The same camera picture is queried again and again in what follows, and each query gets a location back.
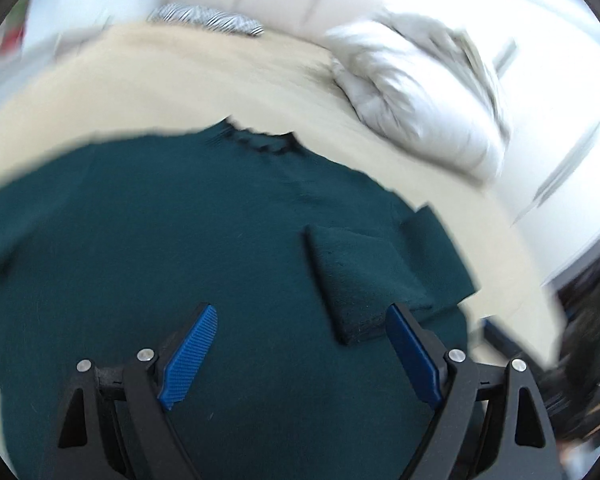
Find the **zebra print pillow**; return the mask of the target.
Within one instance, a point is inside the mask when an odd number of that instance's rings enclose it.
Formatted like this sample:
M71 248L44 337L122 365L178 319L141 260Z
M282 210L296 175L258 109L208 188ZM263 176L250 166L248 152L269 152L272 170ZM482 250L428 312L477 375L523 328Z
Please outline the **zebra print pillow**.
M212 32L246 37L259 37L264 33L263 25L254 18L208 6L189 6L183 3L168 3L159 6L149 14L147 21L195 26Z

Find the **white folded duvet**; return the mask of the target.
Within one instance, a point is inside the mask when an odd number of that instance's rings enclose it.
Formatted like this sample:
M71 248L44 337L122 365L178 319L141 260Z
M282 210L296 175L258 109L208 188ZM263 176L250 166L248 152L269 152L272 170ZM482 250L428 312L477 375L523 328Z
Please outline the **white folded duvet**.
M502 172L510 129L498 76L464 30L381 12L324 36L358 119L398 148L480 184Z

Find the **beige bed sheet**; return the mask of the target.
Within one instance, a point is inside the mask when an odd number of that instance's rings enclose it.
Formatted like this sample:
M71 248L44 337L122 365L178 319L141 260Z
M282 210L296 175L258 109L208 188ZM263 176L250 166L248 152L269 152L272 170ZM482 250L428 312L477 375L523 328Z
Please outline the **beige bed sheet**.
M465 347L477 342L478 319L495 314L540 361L554 361L562 320L496 199L365 128L332 81L327 52L312 44L151 24L109 29L0 108L0 188L90 143L181 136L220 122L291 134L410 208L431 209L475 287L460 302ZM0 425L8 455L1 389Z

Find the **dark green knit sweater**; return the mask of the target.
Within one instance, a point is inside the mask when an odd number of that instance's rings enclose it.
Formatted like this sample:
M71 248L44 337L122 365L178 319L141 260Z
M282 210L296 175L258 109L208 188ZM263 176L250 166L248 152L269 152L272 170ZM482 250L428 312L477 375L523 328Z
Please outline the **dark green knit sweater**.
M474 290L431 209L291 134L87 144L0 188L8 455L38 478L76 363L123 363L208 302L218 332L171 413L204 478L398 478L431 413L385 312L463 348Z

